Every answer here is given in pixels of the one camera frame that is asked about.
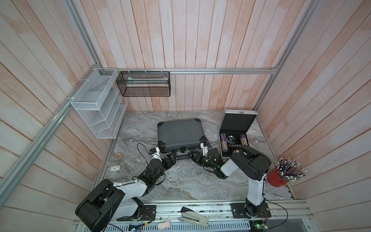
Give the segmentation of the dark grey poker case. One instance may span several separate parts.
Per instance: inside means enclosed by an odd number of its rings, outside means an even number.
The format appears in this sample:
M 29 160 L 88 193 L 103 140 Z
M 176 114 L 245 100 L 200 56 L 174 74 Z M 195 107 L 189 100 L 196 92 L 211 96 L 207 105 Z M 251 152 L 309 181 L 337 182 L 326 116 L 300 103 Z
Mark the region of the dark grey poker case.
M 160 122 L 157 124 L 157 148 L 161 154 L 176 152 L 177 160 L 190 159 L 191 151 L 199 151 L 207 142 L 200 119 Z

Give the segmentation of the silver aluminium poker case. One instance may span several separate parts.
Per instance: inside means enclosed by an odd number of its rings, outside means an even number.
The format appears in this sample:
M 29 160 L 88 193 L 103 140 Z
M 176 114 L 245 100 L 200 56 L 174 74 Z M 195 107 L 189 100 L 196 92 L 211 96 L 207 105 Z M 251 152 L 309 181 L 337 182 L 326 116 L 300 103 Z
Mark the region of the silver aluminium poker case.
M 242 147 L 240 142 L 240 134 L 246 134 L 258 113 L 251 110 L 225 110 L 221 121 L 219 135 L 225 133 L 227 135 L 228 152 L 222 152 L 223 157 L 229 158 L 233 151 Z

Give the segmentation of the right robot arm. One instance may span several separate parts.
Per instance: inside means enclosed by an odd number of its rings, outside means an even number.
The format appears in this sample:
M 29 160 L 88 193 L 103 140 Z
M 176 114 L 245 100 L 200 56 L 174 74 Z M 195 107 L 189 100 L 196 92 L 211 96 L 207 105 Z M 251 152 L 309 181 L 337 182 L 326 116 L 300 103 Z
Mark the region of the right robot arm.
M 190 152 L 189 155 L 196 164 L 220 179 L 226 179 L 237 170 L 248 177 L 248 193 L 244 205 L 232 207 L 233 212 L 238 213 L 234 215 L 235 218 L 255 218 L 267 207 L 264 184 L 271 166 L 268 156 L 248 145 L 234 150 L 226 162 L 223 162 L 217 149 L 210 150 L 206 155 L 200 151 Z

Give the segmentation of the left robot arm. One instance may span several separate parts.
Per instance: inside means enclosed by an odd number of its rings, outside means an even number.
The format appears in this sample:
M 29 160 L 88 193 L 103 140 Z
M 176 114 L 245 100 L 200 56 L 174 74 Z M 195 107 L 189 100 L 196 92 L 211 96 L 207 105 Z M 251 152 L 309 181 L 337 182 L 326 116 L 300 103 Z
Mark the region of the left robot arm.
M 139 198 L 159 185 L 158 180 L 175 164 L 176 152 L 164 158 L 154 154 L 146 169 L 135 180 L 124 183 L 102 180 L 78 205 L 76 216 L 90 231 L 102 232 L 112 219 L 140 215 L 143 203 Z

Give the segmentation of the purple chip stack right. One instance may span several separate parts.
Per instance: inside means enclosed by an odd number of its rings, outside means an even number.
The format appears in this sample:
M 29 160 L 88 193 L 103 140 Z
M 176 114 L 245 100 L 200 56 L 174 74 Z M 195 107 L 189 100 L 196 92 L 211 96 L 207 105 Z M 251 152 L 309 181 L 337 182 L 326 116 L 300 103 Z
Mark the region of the purple chip stack right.
M 246 134 L 240 134 L 241 146 L 248 146 L 248 140 Z

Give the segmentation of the tape roll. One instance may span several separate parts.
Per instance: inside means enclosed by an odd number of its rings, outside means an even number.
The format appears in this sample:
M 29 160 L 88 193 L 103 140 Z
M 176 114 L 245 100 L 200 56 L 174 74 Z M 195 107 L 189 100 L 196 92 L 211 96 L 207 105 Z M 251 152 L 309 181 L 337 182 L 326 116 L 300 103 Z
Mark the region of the tape roll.
M 117 152 L 115 155 L 114 155 L 115 159 L 116 160 L 121 160 L 123 158 L 123 154 L 121 152 Z

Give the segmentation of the small white card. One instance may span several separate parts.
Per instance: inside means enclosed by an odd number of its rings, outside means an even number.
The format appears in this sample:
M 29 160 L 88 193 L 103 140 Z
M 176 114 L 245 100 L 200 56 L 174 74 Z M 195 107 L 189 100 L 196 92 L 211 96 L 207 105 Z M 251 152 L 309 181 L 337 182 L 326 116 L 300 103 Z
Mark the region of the small white card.
M 116 166 L 111 166 L 110 167 L 110 171 L 111 172 L 115 172 L 115 171 L 119 171 L 120 170 L 120 165 L 116 165 Z

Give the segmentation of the grey stapler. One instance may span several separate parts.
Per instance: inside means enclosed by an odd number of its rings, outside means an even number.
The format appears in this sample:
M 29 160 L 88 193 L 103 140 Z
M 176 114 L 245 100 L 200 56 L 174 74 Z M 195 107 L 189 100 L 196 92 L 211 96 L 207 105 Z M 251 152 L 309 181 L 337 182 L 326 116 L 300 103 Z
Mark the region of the grey stapler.
M 178 218 L 180 222 L 198 225 L 205 228 L 209 227 L 209 220 L 207 217 L 199 213 L 196 213 L 193 210 L 186 207 L 182 207 L 180 212 L 181 217 Z

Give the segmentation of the pink eraser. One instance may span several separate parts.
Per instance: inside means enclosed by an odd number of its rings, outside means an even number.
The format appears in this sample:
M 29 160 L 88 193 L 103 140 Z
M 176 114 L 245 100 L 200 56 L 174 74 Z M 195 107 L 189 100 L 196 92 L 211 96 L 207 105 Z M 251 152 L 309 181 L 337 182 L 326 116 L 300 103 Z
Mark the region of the pink eraser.
M 171 222 L 170 221 L 161 222 L 157 225 L 158 230 L 164 230 L 164 229 L 168 229 L 168 228 L 171 228 Z

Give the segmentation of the black mesh basket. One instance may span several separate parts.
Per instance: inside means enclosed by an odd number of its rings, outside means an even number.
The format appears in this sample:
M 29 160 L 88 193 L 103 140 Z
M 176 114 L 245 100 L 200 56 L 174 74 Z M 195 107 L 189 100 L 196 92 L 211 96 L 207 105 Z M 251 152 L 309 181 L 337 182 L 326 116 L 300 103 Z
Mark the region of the black mesh basket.
M 116 84 L 123 97 L 170 97 L 170 73 L 165 71 L 121 71 Z

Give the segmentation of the red pencil cup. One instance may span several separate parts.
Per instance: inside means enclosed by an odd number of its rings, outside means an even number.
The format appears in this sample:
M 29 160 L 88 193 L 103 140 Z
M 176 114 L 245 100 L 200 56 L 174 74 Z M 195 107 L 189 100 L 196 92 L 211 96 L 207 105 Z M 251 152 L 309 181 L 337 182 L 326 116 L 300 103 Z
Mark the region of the red pencil cup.
M 289 182 L 295 182 L 303 179 L 307 171 L 302 164 L 291 158 L 280 158 L 274 169 L 268 172 L 267 182 L 276 188 L 287 185 Z

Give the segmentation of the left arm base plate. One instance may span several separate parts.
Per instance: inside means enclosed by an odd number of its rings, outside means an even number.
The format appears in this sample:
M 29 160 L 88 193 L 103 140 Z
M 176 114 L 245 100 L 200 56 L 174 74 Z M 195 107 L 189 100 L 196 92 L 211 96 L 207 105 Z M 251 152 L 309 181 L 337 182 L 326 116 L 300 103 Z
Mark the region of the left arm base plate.
M 134 213 L 133 216 L 119 217 L 116 221 L 154 221 L 156 219 L 156 205 L 144 205 Z

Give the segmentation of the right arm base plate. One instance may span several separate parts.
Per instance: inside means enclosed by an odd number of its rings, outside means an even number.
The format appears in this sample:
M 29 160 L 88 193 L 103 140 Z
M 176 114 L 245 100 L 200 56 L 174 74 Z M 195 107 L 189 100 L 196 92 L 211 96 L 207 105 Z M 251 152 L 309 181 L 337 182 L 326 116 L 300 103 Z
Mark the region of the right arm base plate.
M 271 212 L 266 202 L 259 206 L 250 203 L 232 203 L 231 211 L 233 218 L 271 218 Z

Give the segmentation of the aluminium frame rail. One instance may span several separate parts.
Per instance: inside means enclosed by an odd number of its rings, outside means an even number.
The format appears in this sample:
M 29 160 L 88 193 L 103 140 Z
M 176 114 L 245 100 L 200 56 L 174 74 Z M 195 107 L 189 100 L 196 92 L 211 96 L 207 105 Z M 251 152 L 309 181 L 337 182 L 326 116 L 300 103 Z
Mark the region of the aluminium frame rail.
M 117 72 L 169 72 L 170 74 L 275 74 L 277 68 L 116 68 Z

